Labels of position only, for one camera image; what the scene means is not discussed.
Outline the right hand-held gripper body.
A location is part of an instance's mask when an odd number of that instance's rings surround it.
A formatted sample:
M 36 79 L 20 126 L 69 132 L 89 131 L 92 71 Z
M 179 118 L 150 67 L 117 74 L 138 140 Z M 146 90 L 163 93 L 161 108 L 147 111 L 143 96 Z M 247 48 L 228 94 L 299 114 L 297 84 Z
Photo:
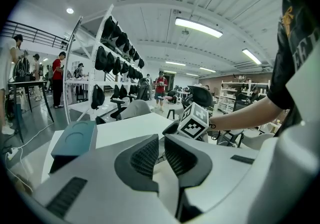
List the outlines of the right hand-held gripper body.
M 208 110 L 193 102 L 183 111 L 181 119 L 172 122 L 162 134 L 177 134 L 193 140 L 204 140 L 203 135 L 208 128 Z

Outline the white power strip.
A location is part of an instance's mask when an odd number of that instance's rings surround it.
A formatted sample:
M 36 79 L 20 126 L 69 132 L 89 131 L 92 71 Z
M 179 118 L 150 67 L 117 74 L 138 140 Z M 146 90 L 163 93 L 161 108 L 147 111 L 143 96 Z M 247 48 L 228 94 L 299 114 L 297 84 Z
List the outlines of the white power strip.
M 11 148 L 6 154 L 7 159 L 12 160 L 14 156 L 18 153 L 18 151 L 18 148 Z

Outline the black table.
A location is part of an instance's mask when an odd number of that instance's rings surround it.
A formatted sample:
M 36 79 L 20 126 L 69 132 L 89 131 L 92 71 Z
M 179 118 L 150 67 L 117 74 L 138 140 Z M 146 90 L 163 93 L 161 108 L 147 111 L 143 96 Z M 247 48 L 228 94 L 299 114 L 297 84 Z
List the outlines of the black table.
M 8 87 L 13 89 L 13 109 L 14 109 L 14 117 L 16 119 L 16 130 L 17 130 L 17 133 L 19 135 L 19 138 L 20 138 L 20 141 L 22 144 L 24 144 L 24 139 L 23 139 L 23 136 L 22 136 L 22 132 L 21 132 L 21 126 L 20 126 L 20 120 L 22 119 L 20 117 L 20 111 L 19 111 L 19 108 L 18 108 L 18 104 L 17 104 L 17 89 L 18 88 L 24 88 L 27 92 L 27 98 L 28 98 L 28 102 L 29 102 L 29 109 L 30 111 L 32 111 L 32 108 L 31 108 L 31 101 L 30 101 L 30 95 L 29 95 L 29 87 L 34 87 L 34 86 L 39 86 L 41 89 L 42 89 L 42 93 L 43 93 L 43 98 L 44 98 L 44 102 L 45 102 L 45 105 L 47 107 L 47 111 L 48 111 L 48 114 L 52 120 L 52 123 L 54 123 L 54 118 L 52 116 L 52 113 L 51 113 L 51 110 L 50 110 L 50 107 L 49 107 L 49 104 L 48 104 L 48 100 L 47 100 L 47 94 L 45 92 L 45 86 L 44 86 L 44 81 L 27 81 L 27 82 L 10 82 L 8 83 Z

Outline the grey shell chair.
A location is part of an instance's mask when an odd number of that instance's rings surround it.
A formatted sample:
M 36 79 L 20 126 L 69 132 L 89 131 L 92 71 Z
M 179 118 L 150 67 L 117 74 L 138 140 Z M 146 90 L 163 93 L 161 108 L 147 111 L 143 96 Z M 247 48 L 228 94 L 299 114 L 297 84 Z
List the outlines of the grey shell chair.
M 121 120 L 150 114 L 149 105 L 144 100 L 133 100 L 121 113 Z

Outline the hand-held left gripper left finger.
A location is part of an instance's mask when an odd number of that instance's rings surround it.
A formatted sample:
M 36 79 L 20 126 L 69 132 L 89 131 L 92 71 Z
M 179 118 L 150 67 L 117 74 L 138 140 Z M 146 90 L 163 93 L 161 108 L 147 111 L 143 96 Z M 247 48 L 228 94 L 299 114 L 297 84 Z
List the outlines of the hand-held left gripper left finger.
M 35 200 L 67 224 L 179 224 L 159 199 L 157 134 L 88 151 L 51 174 Z

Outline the white metal shelving rack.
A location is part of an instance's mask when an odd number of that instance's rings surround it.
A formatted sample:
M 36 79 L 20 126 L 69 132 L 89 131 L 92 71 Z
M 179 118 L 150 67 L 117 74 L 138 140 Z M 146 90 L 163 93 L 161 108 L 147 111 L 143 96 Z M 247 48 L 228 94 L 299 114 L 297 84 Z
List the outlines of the white metal shelving rack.
M 68 46 L 68 52 L 66 53 L 65 58 L 65 66 L 64 66 L 64 73 L 63 73 L 63 102 L 64 102 L 64 109 L 65 109 L 65 115 L 67 122 L 71 122 L 70 118 L 70 110 L 75 110 L 81 113 L 81 116 L 77 119 L 77 121 L 80 121 L 86 114 L 90 116 L 90 120 L 95 120 L 96 117 L 103 117 L 109 113 L 112 113 L 116 109 L 120 109 L 122 103 L 119 99 L 111 99 L 110 96 L 105 97 L 104 103 L 99 106 L 96 110 L 91 108 L 92 103 L 92 96 L 93 96 L 93 90 L 95 85 L 98 85 L 100 88 L 104 88 L 105 86 L 110 86 L 114 88 L 115 86 L 121 87 L 124 86 L 127 90 L 130 89 L 130 85 L 137 85 L 137 83 L 131 83 L 129 81 L 125 81 L 124 78 L 117 78 L 116 76 L 110 76 L 109 79 L 97 77 L 97 74 L 101 74 L 101 71 L 98 71 L 95 69 L 96 64 L 96 57 L 97 57 L 97 51 L 98 48 L 101 46 L 104 48 L 106 52 L 112 53 L 114 58 L 119 58 L 120 62 L 126 63 L 127 65 L 131 66 L 133 69 L 136 69 L 137 71 L 141 71 L 141 68 L 136 67 L 132 63 L 125 60 L 122 56 L 120 56 L 120 49 L 116 49 L 117 52 L 114 52 L 110 48 L 106 47 L 104 44 L 101 43 L 101 36 L 103 33 L 103 28 L 105 25 L 105 22 L 109 17 L 112 16 L 112 11 L 114 9 L 114 5 L 111 4 L 110 7 L 105 12 L 102 21 L 100 23 L 98 32 L 96 37 L 93 40 L 93 43 L 89 45 L 84 45 L 82 41 L 80 40 L 79 36 L 77 35 L 78 29 L 81 26 L 83 17 L 79 17 L 78 22 L 74 28 L 74 32 L 70 36 L 70 42 Z M 74 52 L 74 49 L 72 49 L 72 44 L 74 41 L 77 41 L 80 45 L 80 48 L 84 51 L 86 57 L 90 60 L 89 63 L 89 73 L 88 76 L 85 78 L 67 78 L 67 67 L 68 67 L 68 60 L 70 57 L 70 54 Z M 69 85 L 84 85 L 84 91 L 87 92 L 87 101 L 83 101 L 80 103 L 75 104 L 68 104 L 68 87 Z

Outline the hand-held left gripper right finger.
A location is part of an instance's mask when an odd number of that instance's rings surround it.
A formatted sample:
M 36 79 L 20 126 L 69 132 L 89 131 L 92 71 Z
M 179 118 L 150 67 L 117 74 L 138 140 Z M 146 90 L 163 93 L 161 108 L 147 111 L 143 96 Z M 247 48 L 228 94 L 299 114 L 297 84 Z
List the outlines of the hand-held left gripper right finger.
M 178 135 L 164 139 L 165 157 L 178 179 L 175 217 L 189 221 L 218 205 L 251 168 L 259 152 Z

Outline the white storage shelf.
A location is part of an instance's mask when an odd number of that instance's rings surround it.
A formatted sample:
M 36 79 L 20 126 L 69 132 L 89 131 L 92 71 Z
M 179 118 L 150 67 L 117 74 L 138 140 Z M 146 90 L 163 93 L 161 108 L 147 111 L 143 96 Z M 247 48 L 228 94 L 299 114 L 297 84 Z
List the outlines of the white storage shelf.
M 217 109 L 223 114 L 232 113 L 267 96 L 271 81 L 221 82 Z

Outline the row of black bags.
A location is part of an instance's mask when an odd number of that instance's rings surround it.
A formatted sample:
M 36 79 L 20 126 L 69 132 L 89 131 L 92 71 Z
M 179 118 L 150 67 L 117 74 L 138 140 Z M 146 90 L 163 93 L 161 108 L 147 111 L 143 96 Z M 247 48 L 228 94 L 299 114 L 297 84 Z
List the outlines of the row of black bags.
M 110 77 L 104 78 L 100 85 L 94 80 L 91 108 L 97 110 L 104 104 L 104 87 L 107 86 L 113 92 L 110 101 L 120 110 L 124 109 L 122 99 L 126 97 L 130 100 L 145 98 L 147 86 L 141 72 L 145 62 L 111 15 L 103 19 L 95 42 L 91 54 L 94 70 Z

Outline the black office chair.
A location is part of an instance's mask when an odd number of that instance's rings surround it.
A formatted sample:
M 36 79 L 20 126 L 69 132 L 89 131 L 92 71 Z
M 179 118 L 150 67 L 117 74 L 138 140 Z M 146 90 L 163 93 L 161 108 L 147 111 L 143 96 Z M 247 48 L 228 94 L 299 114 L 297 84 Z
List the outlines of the black office chair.
M 201 107 L 209 111 L 213 111 L 214 109 L 213 96 L 206 87 L 188 86 L 188 88 L 189 88 L 188 90 L 189 95 L 185 99 L 182 99 L 182 106 L 184 110 L 193 102 L 195 102 Z

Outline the teal drawer box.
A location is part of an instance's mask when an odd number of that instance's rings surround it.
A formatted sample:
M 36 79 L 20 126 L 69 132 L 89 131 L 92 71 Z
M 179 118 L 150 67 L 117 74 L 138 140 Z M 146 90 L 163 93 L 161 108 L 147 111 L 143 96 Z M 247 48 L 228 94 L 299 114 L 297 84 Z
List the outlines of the teal drawer box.
M 51 152 L 53 163 L 49 174 L 55 173 L 86 152 L 94 150 L 96 148 L 97 131 L 95 121 L 71 122 L 63 131 Z

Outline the person's black printed shirt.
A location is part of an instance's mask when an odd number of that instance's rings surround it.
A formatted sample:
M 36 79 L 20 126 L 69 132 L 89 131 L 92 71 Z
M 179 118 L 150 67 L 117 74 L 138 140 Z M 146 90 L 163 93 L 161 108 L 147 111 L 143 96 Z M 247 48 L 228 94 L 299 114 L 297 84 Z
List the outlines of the person's black printed shirt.
M 320 38 L 320 27 L 302 0 L 282 0 L 277 33 L 278 51 L 267 97 L 279 108 L 289 110 L 275 134 L 280 136 L 285 129 L 302 120 L 285 85 L 313 51 Z

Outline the person's right forearm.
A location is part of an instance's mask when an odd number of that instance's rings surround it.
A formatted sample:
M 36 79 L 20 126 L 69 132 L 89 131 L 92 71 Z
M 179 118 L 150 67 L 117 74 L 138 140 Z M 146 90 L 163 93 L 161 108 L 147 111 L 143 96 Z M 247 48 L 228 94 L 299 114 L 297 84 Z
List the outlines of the person's right forearm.
M 276 119 L 283 109 L 268 97 L 229 114 L 211 117 L 208 131 L 227 131 L 261 126 Z

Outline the long ceiling light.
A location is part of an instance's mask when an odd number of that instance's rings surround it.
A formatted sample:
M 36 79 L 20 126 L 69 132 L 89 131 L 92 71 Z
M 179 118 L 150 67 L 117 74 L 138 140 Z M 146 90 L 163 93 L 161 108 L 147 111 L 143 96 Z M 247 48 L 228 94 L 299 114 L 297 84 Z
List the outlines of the long ceiling light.
M 248 49 L 243 49 L 242 52 L 249 57 L 254 63 L 256 63 L 257 65 L 261 65 L 261 61 Z
M 189 29 L 193 29 L 193 30 L 196 30 L 196 31 L 199 31 L 202 33 L 206 33 L 206 34 L 211 35 L 215 38 L 220 38 L 223 35 L 223 33 L 221 31 L 215 30 L 211 27 L 200 24 L 198 22 L 194 22 L 191 20 L 183 19 L 183 18 L 176 18 L 175 25 L 189 28 Z

